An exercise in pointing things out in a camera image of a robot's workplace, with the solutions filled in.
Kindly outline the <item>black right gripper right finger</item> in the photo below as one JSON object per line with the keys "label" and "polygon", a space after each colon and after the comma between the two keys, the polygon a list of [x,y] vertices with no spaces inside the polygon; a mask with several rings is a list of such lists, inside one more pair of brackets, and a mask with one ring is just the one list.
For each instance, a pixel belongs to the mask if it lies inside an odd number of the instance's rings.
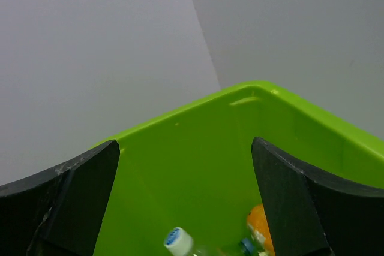
{"label": "black right gripper right finger", "polygon": [[254,172],[276,255],[383,255],[383,189],[256,137]]}

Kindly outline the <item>small orange juice bottle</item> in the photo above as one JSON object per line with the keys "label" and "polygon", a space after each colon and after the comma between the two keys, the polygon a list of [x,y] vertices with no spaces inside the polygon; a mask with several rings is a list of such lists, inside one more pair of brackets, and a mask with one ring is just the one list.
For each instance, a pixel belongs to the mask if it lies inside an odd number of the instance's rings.
{"label": "small orange juice bottle", "polygon": [[247,227],[258,245],[259,255],[275,255],[265,210],[262,204],[254,206],[247,215]]}

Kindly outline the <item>clear crushed bottle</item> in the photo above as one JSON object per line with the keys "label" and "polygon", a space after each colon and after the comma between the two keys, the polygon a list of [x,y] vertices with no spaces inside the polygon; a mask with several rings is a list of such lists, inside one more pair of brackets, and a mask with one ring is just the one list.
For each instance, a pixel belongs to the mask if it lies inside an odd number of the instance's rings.
{"label": "clear crushed bottle", "polygon": [[173,228],[166,236],[163,245],[174,256],[209,255],[207,247],[195,242],[181,227]]}

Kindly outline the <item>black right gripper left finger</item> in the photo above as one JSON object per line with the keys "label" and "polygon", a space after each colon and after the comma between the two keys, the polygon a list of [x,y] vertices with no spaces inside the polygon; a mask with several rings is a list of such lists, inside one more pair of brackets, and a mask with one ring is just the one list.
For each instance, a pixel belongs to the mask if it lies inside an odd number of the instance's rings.
{"label": "black right gripper left finger", "polygon": [[1,255],[92,255],[119,156],[109,140],[1,185]]}

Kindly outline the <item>clear bottle blue cap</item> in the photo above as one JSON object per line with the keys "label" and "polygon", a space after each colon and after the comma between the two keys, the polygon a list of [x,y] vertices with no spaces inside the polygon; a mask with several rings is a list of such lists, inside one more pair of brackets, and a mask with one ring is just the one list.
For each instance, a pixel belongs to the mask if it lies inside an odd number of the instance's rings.
{"label": "clear bottle blue cap", "polygon": [[239,250],[240,250],[240,255],[252,256],[254,255],[254,252],[255,252],[255,246],[250,239],[243,238],[239,242]]}

